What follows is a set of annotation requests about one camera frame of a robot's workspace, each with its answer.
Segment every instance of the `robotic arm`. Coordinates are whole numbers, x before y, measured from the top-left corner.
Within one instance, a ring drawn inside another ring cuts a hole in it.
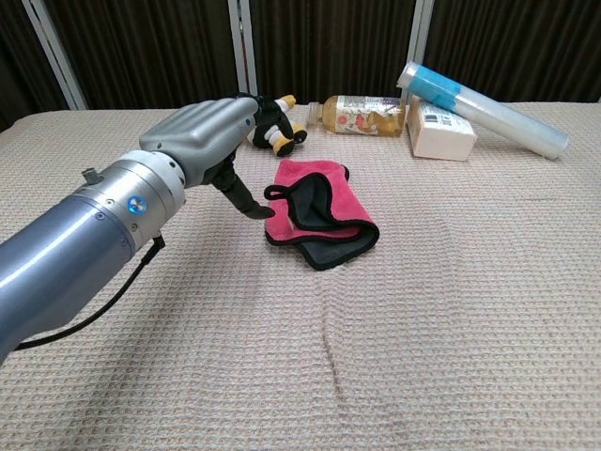
[[[184,189],[212,184],[252,219],[273,215],[234,171],[255,125],[292,128],[274,101],[240,97],[176,111],[134,150],[0,244],[0,365],[33,334],[67,324],[183,206]]]

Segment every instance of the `pink towel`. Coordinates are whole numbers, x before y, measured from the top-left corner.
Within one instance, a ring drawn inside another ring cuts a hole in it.
[[[348,170],[327,161],[283,160],[265,197],[275,216],[266,236],[294,245],[316,270],[327,270],[371,249],[379,230],[348,186]]]

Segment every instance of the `beige textured tablecloth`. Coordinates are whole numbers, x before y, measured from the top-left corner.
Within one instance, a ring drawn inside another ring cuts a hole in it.
[[[515,107],[569,132],[568,153],[475,127],[467,163],[430,161],[405,133],[310,130],[292,158],[345,164],[381,231],[327,272],[190,190],[113,310],[8,357],[0,448],[601,449],[601,104]],[[48,113],[0,135],[0,240],[167,114]],[[237,169],[260,197],[278,163],[243,145]]]

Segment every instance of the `blue label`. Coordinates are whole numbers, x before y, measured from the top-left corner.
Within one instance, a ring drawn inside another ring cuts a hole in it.
[[[461,85],[444,75],[420,66],[409,83],[408,90],[440,108],[454,111],[455,96],[461,92]]]
[[[139,195],[133,195],[128,200],[128,207],[130,209],[130,213],[133,214],[142,214],[146,211],[146,201],[143,197]]]

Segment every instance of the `white box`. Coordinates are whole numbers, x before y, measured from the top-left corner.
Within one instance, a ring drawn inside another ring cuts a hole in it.
[[[465,162],[476,142],[466,119],[415,96],[407,124],[416,157]]]

